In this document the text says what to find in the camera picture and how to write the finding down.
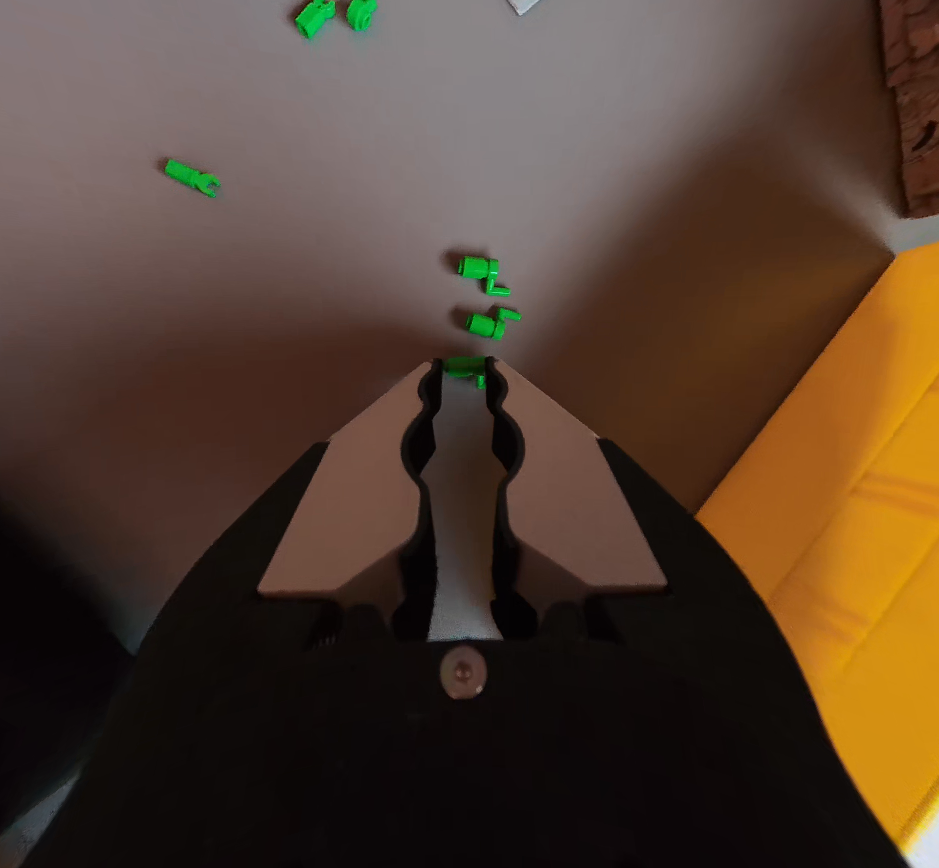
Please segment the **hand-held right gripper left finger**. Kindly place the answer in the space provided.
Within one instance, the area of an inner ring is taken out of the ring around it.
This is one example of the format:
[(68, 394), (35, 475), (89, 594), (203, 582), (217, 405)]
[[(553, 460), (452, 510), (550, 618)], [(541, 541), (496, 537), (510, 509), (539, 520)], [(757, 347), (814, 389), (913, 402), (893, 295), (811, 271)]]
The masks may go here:
[(331, 436), (259, 595), (369, 605), (397, 639), (427, 639), (439, 571), (422, 474), (441, 387), (442, 362), (421, 363)]

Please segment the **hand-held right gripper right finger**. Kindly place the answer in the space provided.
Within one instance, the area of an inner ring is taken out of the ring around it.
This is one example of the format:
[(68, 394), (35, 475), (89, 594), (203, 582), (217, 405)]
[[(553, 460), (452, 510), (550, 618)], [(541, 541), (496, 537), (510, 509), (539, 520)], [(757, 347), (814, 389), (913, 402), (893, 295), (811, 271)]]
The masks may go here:
[(557, 604), (666, 592), (666, 575), (601, 439), (504, 360), (486, 360), (497, 491), (491, 614), (507, 640), (533, 637)]

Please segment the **green lego parts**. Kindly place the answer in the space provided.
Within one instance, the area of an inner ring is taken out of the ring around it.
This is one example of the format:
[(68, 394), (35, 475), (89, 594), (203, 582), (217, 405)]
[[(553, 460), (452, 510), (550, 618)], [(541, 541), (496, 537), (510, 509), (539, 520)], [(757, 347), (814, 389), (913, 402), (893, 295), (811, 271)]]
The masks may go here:
[[(350, 0), (346, 7), (346, 22), (355, 32), (369, 29), (378, 10), (378, 0)], [(312, 40), (320, 30), (336, 16), (336, 0), (310, 0), (297, 14), (294, 23), (299, 35), (304, 40)], [(216, 190), (221, 182), (215, 175), (197, 170), (179, 160), (170, 158), (163, 166), (166, 176), (179, 184), (193, 189), (208, 198), (216, 197)], [(512, 292), (498, 283), (499, 261), (496, 258), (481, 255), (463, 255), (456, 268), (457, 273), (469, 280), (479, 282), (488, 297), (507, 298)], [(468, 333), (499, 341), (503, 338), (509, 322), (521, 321), (521, 314), (505, 306), (498, 307), (495, 313), (472, 313), (467, 317), (465, 328)]]

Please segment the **yellow plastic bin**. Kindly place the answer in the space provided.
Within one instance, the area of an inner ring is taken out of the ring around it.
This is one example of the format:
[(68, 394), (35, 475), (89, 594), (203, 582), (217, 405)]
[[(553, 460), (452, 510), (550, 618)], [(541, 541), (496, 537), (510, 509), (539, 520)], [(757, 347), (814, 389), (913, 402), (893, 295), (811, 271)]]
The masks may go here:
[(903, 853), (937, 815), (938, 246), (898, 255), (698, 511)]

